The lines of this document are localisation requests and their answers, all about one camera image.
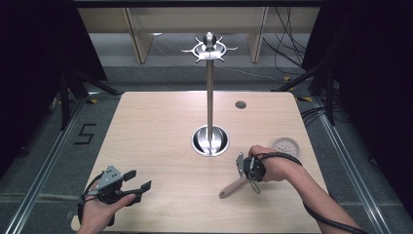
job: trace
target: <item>round metal base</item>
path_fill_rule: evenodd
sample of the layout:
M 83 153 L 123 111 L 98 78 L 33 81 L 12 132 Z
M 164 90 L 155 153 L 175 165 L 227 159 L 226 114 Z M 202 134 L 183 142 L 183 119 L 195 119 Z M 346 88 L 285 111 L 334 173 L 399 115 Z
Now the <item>round metal base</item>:
M 213 157 L 218 156 L 227 150 L 230 138 L 221 127 L 212 126 L 212 140 L 207 138 L 207 125 L 199 127 L 192 135 L 192 147 L 197 153 Z

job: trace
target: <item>metal bar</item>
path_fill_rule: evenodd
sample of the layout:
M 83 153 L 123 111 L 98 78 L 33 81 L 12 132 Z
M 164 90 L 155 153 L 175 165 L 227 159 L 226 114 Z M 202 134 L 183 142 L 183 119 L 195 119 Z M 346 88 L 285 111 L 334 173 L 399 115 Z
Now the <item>metal bar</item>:
M 313 97 L 313 101 L 316 107 L 322 107 L 322 102 L 319 97 Z M 350 181 L 352 182 L 358 198 L 360 199 L 368 217 L 370 218 L 374 229 L 377 233 L 392 233 L 389 225 L 385 221 L 382 211 L 377 205 L 377 202 L 375 201 L 373 195 L 365 185 L 364 180 L 358 172 L 358 169 L 353 162 L 353 159 L 350 156 L 349 152 L 347 151 L 346 146 L 341 140 L 336 128 L 329 125 L 329 122 L 327 118 L 325 118 L 325 116 L 321 116 L 321 121 L 335 149 L 337 150 L 339 158 L 349 176 Z
M 76 119 L 76 116 L 78 115 L 84 103 L 85 102 L 83 99 L 77 100 L 72 110 L 72 115 L 73 115 L 72 119 L 69 121 L 66 128 L 64 130 L 61 130 L 60 133 L 58 134 L 57 139 L 54 145 L 52 146 L 52 149 L 49 152 L 48 157 L 46 158 L 45 162 L 42 165 L 42 168 L 40 169 L 33 183 L 31 184 L 28 192 L 24 196 L 24 199 L 21 202 L 18 210 L 12 217 L 11 222 L 6 231 L 7 234 L 20 233 L 25 223 L 27 222 L 28 216 L 33 210 L 37 197 L 39 196 L 39 193 L 41 189 L 43 188 L 43 185 L 45 184 L 47 178 L 49 177 L 49 174 L 52 171 L 56 163 L 56 160 L 58 158 L 58 154 L 61 148 L 63 147 L 68 134 L 70 133 L 72 129 L 74 120 Z
M 213 121 L 213 60 L 206 61 L 206 92 L 207 92 L 207 140 L 212 141 L 212 121 Z
M 42 0 L 43 4 L 56 1 Z M 322 7 L 350 4 L 353 0 L 75 0 L 59 2 L 78 8 L 147 8 L 147 7 Z

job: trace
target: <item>cable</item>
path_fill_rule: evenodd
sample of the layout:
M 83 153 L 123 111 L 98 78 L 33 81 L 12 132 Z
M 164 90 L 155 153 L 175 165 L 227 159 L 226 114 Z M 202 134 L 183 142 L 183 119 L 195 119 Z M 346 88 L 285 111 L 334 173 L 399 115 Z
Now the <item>cable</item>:
M 296 62 L 295 60 L 293 60 L 292 58 L 290 58 L 289 56 L 287 56 L 286 54 L 282 53 L 281 51 L 277 50 L 275 47 L 273 47 L 272 45 L 270 45 L 270 43 L 267 42 L 267 40 L 263 37 L 262 40 L 271 48 L 273 49 L 273 51 L 275 51 L 276 53 L 280 54 L 281 56 L 283 56 L 284 58 L 288 59 L 289 61 L 291 61 L 292 63 L 294 63 L 296 66 L 300 66 L 301 64 Z
M 221 70 L 239 72 L 239 73 L 241 73 L 241 74 L 245 74 L 245 75 L 249 75 L 249 76 L 253 76 L 253 77 L 268 78 L 268 79 L 271 79 L 271 80 L 276 81 L 276 82 L 285 83 L 284 81 L 277 80 L 276 78 L 273 78 L 273 77 L 270 77 L 270 76 L 255 75 L 255 74 L 247 73 L 247 72 L 244 72 L 244 71 L 241 71 L 241 70 L 224 68 L 224 67 L 222 67 L 222 66 L 215 66 L 215 67 L 218 68 L 218 69 L 221 69 Z
M 338 228 L 338 229 L 341 229 L 341 230 L 344 230 L 344 231 L 348 231 L 350 233 L 367 234 L 367 232 L 365 232 L 361 229 L 358 229 L 358 228 L 355 228 L 353 226 L 350 226 L 350 225 L 347 225 L 347 224 L 344 224 L 344 223 L 341 223 L 341 222 L 333 221 L 331 219 L 323 217 L 323 216 L 317 214 L 316 212 L 314 212 L 313 210 L 311 210 L 309 207 L 307 207 L 306 204 L 303 203 L 303 205 L 304 205 L 304 208 L 306 209 L 307 213 L 317 221 L 320 221 L 320 222 L 322 222 L 326 225 L 329 225 L 329 226 L 332 226 L 332 227 L 335 227 L 335 228 Z
M 281 15 L 280 15 L 279 9 L 276 7 L 277 14 L 278 14 L 278 16 L 279 16 L 279 19 L 280 19 L 280 21 L 281 21 L 281 23 L 282 23 L 282 27 L 283 27 L 283 29 L 284 29 L 284 32 L 283 32 L 283 34 L 282 34 L 282 39 L 283 39 L 283 36 L 284 36 L 285 34 L 289 37 L 289 39 L 290 39 L 290 41 L 291 41 L 291 43 L 292 43 L 292 45 L 293 45 L 295 55 L 297 56 L 299 62 L 302 63 L 302 59 L 303 59 L 303 58 L 302 58 L 302 56 L 301 56 L 299 53 L 297 53 L 298 49 L 297 49 L 297 47 L 295 46 L 296 41 L 295 41 L 294 38 L 292 37 L 292 33 L 291 33 L 291 20 L 290 20 L 291 8 L 290 8 L 290 7 L 287 7 L 286 9 L 287 9 L 287 22 L 286 22 L 286 24 L 284 24 L 284 22 L 283 22 L 283 20 L 282 20 L 282 17 L 281 17 Z
M 98 179 L 102 178 L 103 174 L 104 174 L 104 172 L 102 172 L 101 174 L 97 175 L 97 176 L 89 183 L 88 187 L 86 187 L 85 191 L 83 192 L 83 194 L 82 194 L 81 197 L 80 197 L 81 200 L 82 200 L 81 202 L 82 202 L 83 204 L 85 204 L 85 199 L 86 199 L 86 197 L 88 196 L 88 192 L 89 192 L 89 190 L 91 189 L 92 185 L 94 185 L 94 183 L 95 183 Z
M 297 65 L 297 66 L 299 66 L 299 67 L 301 67 L 301 63 L 302 63 L 303 57 L 302 57 L 301 54 L 300 54 L 301 52 L 300 52 L 300 51 L 298 50 L 298 48 L 295 46 L 295 42 L 296 42 L 295 39 L 292 37 L 291 33 L 288 32 L 288 29 L 287 29 L 287 28 L 289 27 L 289 28 L 290 28 L 290 31 L 291 31 L 291 21 L 290 21 L 290 14 L 291 14 L 291 12 L 290 12 L 290 8 L 289 8 L 289 7 L 287 8 L 287 23 L 286 23 L 286 24 L 284 24 L 284 21 L 282 20 L 282 17 L 281 17 L 281 15 L 280 15 L 280 12 L 279 12 L 279 10 L 278 10 L 277 7 L 276 7 L 276 11 L 277 11 L 277 14 L 278 14 L 278 16 L 279 16 L 280 21 L 282 22 L 282 27 L 283 27 L 283 29 L 284 29 L 283 34 L 282 34 L 282 38 L 280 39 L 280 38 L 277 36 L 277 34 L 276 34 L 277 39 L 280 41 L 279 44 L 278 44 L 278 46 L 277 46 L 276 48 L 272 47 L 265 39 L 264 39 L 264 41 L 271 47 L 271 49 L 273 49 L 273 50 L 276 52 L 276 55 L 275 55 L 275 58 L 274 58 L 274 63 L 275 63 L 275 65 L 276 65 L 276 68 L 277 68 L 280 72 L 283 72 L 283 73 L 286 73 L 286 74 L 301 74 L 301 73 L 285 72 L 285 71 L 281 70 L 281 69 L 279 68 L 278 64 L 277 64 L 277 54 L 282 55 L 284 58 L 292 61 L 295 65 Z M 287 47 L 287 46 L 284 44 L 284 42 L 282 41 L 282 40 L 283 40 L 283 37 L 285 36 L 285 34 L 287 34 L 287 36 L 288 36 L 289 39 L 291 40 L 291 43 L 292 43 L 292 45 L 293 45 L 293 48 Z M 285 54 L 281 53 L 281 52 L 280 52 L 280 45 L 284 45 L 284 46 L 286 46 L 288 49 L 293 50 L 294 53 L 295 53 L 295 55 L 297 56 L 298 62 L 293 61 L 290 57 L 288 57 L 288 56 L 286 56 Z
M 342 109 L 342 107 L 340 105 L 333 106 L 333 108 Z M 322 107 L 316 107 L 316 108 L 308 109 L 306 111 L 301 112 L 300 114 L 301 114 L 301 117 L 303 118 L 303 122 L 304 122 L 305 127 L 307 128 L 309 125 L 314 123 L 314 121 L 316 121 L 319 117 L 324 115 L 325 114 L 325 109 L 326 109 L 326 107 L 322 106 Z M 333 112 L 345 112 L 345 111 L 344 110 L 334 110 Z M 342 119 L 338 119 L 336 117 L 334 117 L 334 119 L 336 119 L 337 121 L 342 122 L 342 123 L 351 123 L 350 121 L 345 121 L 345 120 L 342 120 Z
M 264 161 L 265 159 L 273 158 L 273 157 L 282 157 L 282 158 L 288 159 L 288 160 L 290 160 L 290 161 L 292 161 L 292 162 L 294 162 L 294 163 L 302 166 L 301 162 L 300 162 L 297 158 L 295 158 L 295 157 L 293 157 L 293 156 L 291 156 L 291 155 L 289 155 L 289 154 L 285 154 L 285 153 L 281 153 L 281 152 L 272 152 L 272 153 L 257 154 L 257 155 L 254 155 L 254 157 L 252 158 L 251 165 L 250 165 L 250 167 L 249 167 L 250 170 L 249 170 L 249 172 L 248 172 L 249 175 L 251 175 L 251 171 L 252 171 L 253 168 L 258 168 L 258 167 L 254 167 L 254 165 L 253 165 L 253 164 L 254 164 L 254 160 L 253 160 L 253 159 L 257 158 L 258 155 L 261 155 L 261 156 L 262 156 L 262 158 L 258 160 L 258 163 L 261 163 L 261 164 L 262 164 L 262 161 Z M 347 225 L 347 224 L 344 224 L 344 223 L 341 223 L 341 222 L 337 222 L 337 221 L 331 220 L 331 219 L 329 219 L 329 218 L 326 218 L 326 217 L 323 217 L 323 216 L 317 214 L 315 211 L 311 210 L 304 202 L 303 202 L 303 205 L 304 205 L 304 208 L 306 209 L 307 213 L 308 213 L 311 217 L 313 217 L 315 220 L 317 220 L 317 221 L 319 221 L 319 222 L 322 222 L 322 223 L 324 223 L 324 224 L 326 224 L 326 225 L 329 225 L 329 226 L 338 228 L 338 229 L 340 229 L 340 230 L 348 231 L 348 232 L 351 232 L 351 233 L 355 233 L 355 234 L 367 234 L 367 232 L 365 232 L 365 231 L 363 231 L 363 230 L 361 230 L 361 229 L 355 228 L 355 227 L 353 227 L 353 226 L 351 226 L 351 225 Z

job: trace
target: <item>wooden table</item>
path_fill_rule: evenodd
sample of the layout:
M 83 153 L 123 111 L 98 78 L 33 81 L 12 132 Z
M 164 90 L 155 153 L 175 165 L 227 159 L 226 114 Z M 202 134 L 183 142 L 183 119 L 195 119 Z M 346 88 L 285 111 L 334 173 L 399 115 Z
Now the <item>wooden table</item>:
M 245 109 L 235 103 L 246 102 Z M 239 178 L 235 160 L 253 144 L 271 146 L 279 137 L 300 145 L 299 160 L 325 184 L 294 97 L 290 93 L 214 92 L 213 124 L 225 129 L 229 148 L 204 157 L 191 136 L 207 123 L 207 92 L 123 94 L 90 179 L 113 164 L 137 176 L 124 190 L 152 180 L 142 201 L 117 212 L 110 231 L 201 233 L 319 232 L 295 189 L 286 181 L 246 184 L 226 199 L 219 192 Z M 77 216 L 72 228 L 77 230 Z

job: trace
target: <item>human hand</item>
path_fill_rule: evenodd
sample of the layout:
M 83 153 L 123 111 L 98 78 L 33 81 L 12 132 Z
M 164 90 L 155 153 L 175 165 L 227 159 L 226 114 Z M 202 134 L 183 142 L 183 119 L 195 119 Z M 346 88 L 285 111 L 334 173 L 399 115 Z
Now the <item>human hand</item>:
M 252 145 L 249 148 L 248 156 L 257 155 L 258 159 L 261 159 L 263 156 L 259 154 L 272 152 L 277 152 L 277 150 L 261 145 Z M 300 167 L 296 163 L 280 157 L 267 158 L 262 161 L 262 164 L 266 170 L 266 173 L 262 177 L 262 180 L 265 182 L 288 179 L 288 176 L 292 173 L 292 171 Z
M 114 204 L 107 205 L 100 202 L 95 196 L 87 196 L 83 208 L 82 225 L 78 234 L 100 233 L 107 226 L 112 216 L 133 201 L 135 197 L 136 195 L 130 194 Z

